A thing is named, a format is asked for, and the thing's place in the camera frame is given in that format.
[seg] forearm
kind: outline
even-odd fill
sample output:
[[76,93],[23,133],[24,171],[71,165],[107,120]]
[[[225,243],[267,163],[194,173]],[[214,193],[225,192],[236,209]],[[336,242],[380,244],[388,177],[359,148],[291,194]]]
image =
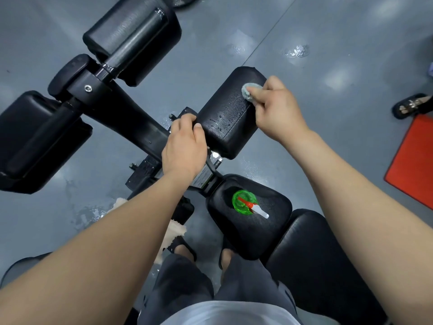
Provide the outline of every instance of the forearm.
[[396,323],[430,316],[433,230],[316,133],[283,145],[306,173],[333,233],[387,313]]
[[188,184],[164,176],[8,285],[0,323],[122,324]]

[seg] red mat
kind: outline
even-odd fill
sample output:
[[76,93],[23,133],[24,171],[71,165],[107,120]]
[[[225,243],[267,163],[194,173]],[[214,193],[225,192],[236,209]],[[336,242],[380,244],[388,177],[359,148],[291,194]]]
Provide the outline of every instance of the red mat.
[[433,209],[433,118],[415,117],[385,181]]

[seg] hand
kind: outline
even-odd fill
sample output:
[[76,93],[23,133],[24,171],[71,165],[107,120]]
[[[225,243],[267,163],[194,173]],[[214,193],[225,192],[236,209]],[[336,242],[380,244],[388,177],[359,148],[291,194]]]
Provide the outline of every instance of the hand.
[[196,116],[185,114],[171,125],[171,134],[162,151],[162,169],[164,175],[181,175],[191,184],[200,173],[207,158],[207,145],[204,131],[200,124],[192,128]]
[[263,89],[247,90],[256,100],[256,124],[268,137],[284,145],[309,131],[295,97],[278,77],[271,76]]

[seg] black leather pad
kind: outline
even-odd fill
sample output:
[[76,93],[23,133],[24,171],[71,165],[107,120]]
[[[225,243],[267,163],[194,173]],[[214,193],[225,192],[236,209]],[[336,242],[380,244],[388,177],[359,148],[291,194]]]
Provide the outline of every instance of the black leather pad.
[[387,317],[317,212],[293,211],[290,227],[266,268],[291,291],[296,305],[340,324],[382,325]]
[[[241,189],[251,191],[257,197],[260,207],[269,214],[268,219],[259,214],[244,215],[234,209],[232,196]],[[237,174],[224,176],[206,199],[206,206],[219,229],[248,260],[259,259],[275,248],[292,213],[292,203],[287,197]]]
[[139,85],[181,39],[182,30],[173,9],[164,0],[119,0],[83,35],[90,52],[104,62],[156,8],[164,11],[168,25],[119,75],[130,87]]
[[257,130],[256,109],[242,97],[245,83],[264,85],[266,77],[253,67],[236,68],[198,113],[207,145],[234,159]]

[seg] gray floor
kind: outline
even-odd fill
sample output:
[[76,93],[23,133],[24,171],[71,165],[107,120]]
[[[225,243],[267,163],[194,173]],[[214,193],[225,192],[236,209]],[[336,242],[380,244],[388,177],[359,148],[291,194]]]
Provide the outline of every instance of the gray floor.
[[[46,93],[56,72],[87,52],[82,34],[116,1],[2,0],[0,111],[26,90]],[[234,68],[254,66],[286,83],[311,128],[345,160],[433,226],[432,210],[383,180],[410,125],[394,119],[390,107],[416,92],[433,93],[426,75],[433,0],[200,0],[178,17],[180,43],[139,87],[126,88],[151,116],[167,126],[171,112],[199,111]],[[84,121],[92,138],[40,192],[0,193],[0,274],[21,258],[57,249],[129,194],[128,164],[144,153]],[[301,169],[261,132],[220,171],[268,185],[295,208],[320,211]],[[196,212],[187,240],[217,286],[221,233],[203,198],[188,197]]]

